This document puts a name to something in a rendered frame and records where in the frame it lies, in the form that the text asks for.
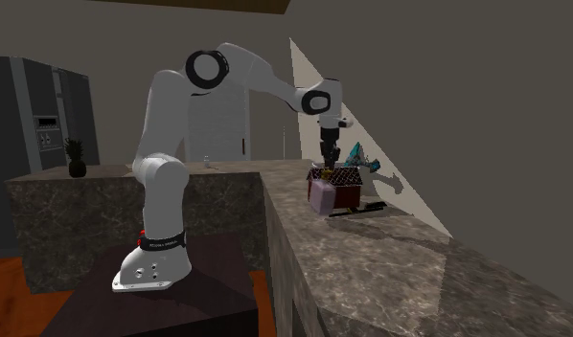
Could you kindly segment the dark red patterned box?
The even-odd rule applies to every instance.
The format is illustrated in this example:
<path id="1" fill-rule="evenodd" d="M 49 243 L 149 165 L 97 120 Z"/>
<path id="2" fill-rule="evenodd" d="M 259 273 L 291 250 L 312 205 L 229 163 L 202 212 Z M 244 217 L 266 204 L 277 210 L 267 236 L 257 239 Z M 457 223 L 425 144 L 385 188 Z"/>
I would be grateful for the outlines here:
<path id="1" fill-rule="evenodd" d="M 328 182 L 335 187 L 333 206 L 336 209 L 357 208 L 359 206 L 363 182 L 358 168 L 335 167 Z"/>

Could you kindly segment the black flat tool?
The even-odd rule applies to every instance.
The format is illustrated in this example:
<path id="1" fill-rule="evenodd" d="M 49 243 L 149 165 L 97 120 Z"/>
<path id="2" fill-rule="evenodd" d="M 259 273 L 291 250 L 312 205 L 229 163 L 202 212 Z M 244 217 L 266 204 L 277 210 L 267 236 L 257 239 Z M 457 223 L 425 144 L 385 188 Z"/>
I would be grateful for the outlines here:
<path id="1" fill-rule="evenodd" d="M 362 209 L 356 208 L 356 207 L 351 207 L 351 208 L 348 208 L 346 212 L 331 213 L 331 214 L 329 214 L 329 217 L 338 217 L 338 216 L 344 216 L 344 215 L 349 215 L 349 214 L 381 211 L 385 207 L 387 207 L 387 204 L 383 201 L 371 202 L 371 203 L 366 203 Z"/>

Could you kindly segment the grey door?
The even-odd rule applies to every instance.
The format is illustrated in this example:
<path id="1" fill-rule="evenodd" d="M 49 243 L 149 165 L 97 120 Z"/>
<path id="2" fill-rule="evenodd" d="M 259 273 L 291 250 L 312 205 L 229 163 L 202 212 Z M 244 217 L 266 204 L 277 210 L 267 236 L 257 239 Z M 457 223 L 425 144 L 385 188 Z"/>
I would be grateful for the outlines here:
<path id="1" fill-rule="evenodd" d="M 227 79 L 213 92 L 191 97 L 185 142 L 190 162 L 250 159 L 248 100 L 248 90 Z"/>

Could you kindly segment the dark robot stand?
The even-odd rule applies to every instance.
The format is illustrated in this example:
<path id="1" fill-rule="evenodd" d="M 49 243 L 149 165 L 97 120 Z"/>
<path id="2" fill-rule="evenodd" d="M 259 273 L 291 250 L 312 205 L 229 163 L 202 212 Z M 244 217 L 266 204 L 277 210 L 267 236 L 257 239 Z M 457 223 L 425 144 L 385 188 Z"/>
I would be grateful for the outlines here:
<path id="1" fill-rule="evenodd" d="M 192 272 L 165 290 L 115 293 L 127 244 L 109 248 L 40 337 L 258 337 L 258 307 L 236 234 L 187 239 Z"/>

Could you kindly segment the dark potted plant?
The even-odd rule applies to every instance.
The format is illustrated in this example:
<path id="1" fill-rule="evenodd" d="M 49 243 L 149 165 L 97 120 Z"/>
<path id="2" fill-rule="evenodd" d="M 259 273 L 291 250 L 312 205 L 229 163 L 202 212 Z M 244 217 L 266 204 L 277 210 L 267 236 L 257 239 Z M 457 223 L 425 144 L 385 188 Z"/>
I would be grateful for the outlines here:
<path id="1" fill-rule="evenodd" d="M 83 145 L 81 140 L 66 138 L 64 150 L 69 159 L 68 171 L 73 178 L 81 178 L 86 175 L 86 164 L 83 162 Z"/>

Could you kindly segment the dark grey refrigerator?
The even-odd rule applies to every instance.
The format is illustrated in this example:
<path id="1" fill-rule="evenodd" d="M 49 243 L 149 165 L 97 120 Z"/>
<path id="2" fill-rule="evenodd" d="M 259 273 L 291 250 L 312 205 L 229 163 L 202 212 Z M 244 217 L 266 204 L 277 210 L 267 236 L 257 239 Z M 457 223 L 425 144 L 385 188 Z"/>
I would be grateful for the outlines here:
<path id="1" fill-rule="evenodd" d="M 5 182 L 67 165 L 67 139 L 82 142 L 85 164 L 100 162 L 88 76 L 0 56 L 0 258 L 18 255 Z"/>

